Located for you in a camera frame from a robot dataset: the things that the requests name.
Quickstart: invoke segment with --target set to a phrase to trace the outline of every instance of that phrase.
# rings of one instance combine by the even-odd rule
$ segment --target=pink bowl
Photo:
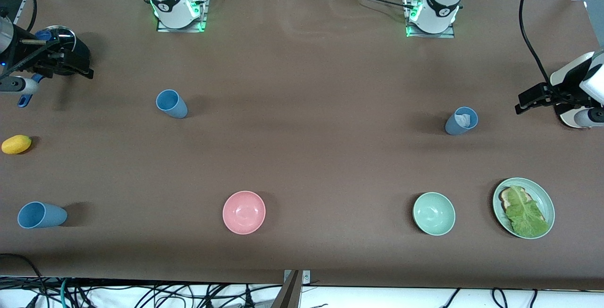
[[[247,235],[258,230],[264,222],[265,215],[266,207],[263,200],[251,191],[235,192],[222,208],[222,220],[226,227],[239,235]]]

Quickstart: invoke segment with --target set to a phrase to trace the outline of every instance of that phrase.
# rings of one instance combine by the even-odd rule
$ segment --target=white floor
[[[253,285],[250,288],[265,286]],[[205,294],[206,286],[193,286],[196,295]],[[239,295],[244,285],[236,284],[221,291],[220,295]],[[252,293],[254,302],[273,300],[279,288],[265,289]],[[122,291],[98,289],[88,297],[96,308],[133,308],[147,289],[131,288]],[[359,288],[359,287],[304,287],[300,308],[316,308],[326,304],[326,308],[440,308],[446,304],[453,289],[413,289],[413,288]],[[181,291],[188,295],[188,289]],[[31,291],[11,289],[0,291],[0,308],[22,308],[34,297]],[[462,289],[449,308],[497,308],[488,289]],[[506,290],[509,308],[528,308],[533,291]],[[497,294],[501,304],[503,300]],[[213,300],[219,308],[224,300]],[[243,300],[229,303],[229,308],[237,307]],[[52,308],[61,308],[51,301]],[[38,299],[36,308],[44,308],[46,301]],[[182,300],[167,300],[163,308],[184,308]],[[192,308],[192,300],[187,300],[185,308]],[[539,291],[534,308],[597,308],[604,307],[604,293],[579,291]],[[153,301],[145,308],[153,308]]]

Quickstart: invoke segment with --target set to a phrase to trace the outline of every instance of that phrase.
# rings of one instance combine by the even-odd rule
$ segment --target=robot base
[[[412,5],[417,7],[417,0],[403,0],[403,5]],[[416,11],[415,9],[405,9],[405,22],[406,22],[406,35],[407,37],[423,37],[423,38],[455,38],[455,32],[453,32],[453,24],[449,25],[446,30],[441,33],[427,33],[422,31],[414,22],[410,20],[411,13]]]
[[[179,28],[179,29],[169,28],[166,25],[164,25],[159,20],[159,17],[157,17],[157,14],[155,14],[155,17],[158,18],[157,31],[158,32],[175,32],[175,33],[204,32],[206,22],[208,21],[208,11],[210,8],[210,0],[199,0],[199,1],[200,1],[200,4],[197,6],[194,6],[194,7],[199,7],[199,17],[195,18],[189,25],[187,25],[183,28]]]

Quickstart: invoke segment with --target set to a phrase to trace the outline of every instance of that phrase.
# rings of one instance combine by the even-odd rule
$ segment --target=mint green bowl
[[[550,226],[545,233],[539,235],[537,237],[524,237],[520,236],[517,233],[514,233],[512,229],[512,223],[505,215],[505,211],[503,209],[503,203],[501,202],[501,192],[503,192],[506,188],[509,188],[512,185],[522,186],[527,191],[535,202],[537,202],[537,207],[545,217],[545,221]],[[541,187],[541,185],[531,181],[530,179],[514,177],[509,178],[500,183],[495,189],[495,193],[493,194],[493,210],[495,212],[495,217],[501,223],[505,230],[509,231],[512,235],[516,237],[520,237],[521,239],[534,240],[539,239],[547,235],[547,233],[552,230],[552,226],[554,225],[554,220],[556,218],[556,211],[554,210],[554,203],[552,203],[552,199],[550,195]]]
[[[426,192],[413,205],[413,220],[425,233],[445,235],[455,224],[455,208],[444,195]]]

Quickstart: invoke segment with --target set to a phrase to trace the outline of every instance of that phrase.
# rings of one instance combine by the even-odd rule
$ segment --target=black strap
[[[170,12],[174,5],[179,3],[181,0],[151,0],[153,5],[162,12]]]
[[[436,0],[426,0],[428,2],[428,5],[430,6],[431,9],[433,9],[436,12],[436,16],[440,17],[440,18],[444,18],[446,16],[448,16],[449,14],[451,14],[451,12],[455,11],[457,5],[459,5],[459,1],[457,1],[457,3],[455,3],[454,5],[450,5],[450,6],[445,6],[441,3],[438,3],[438,1]]]

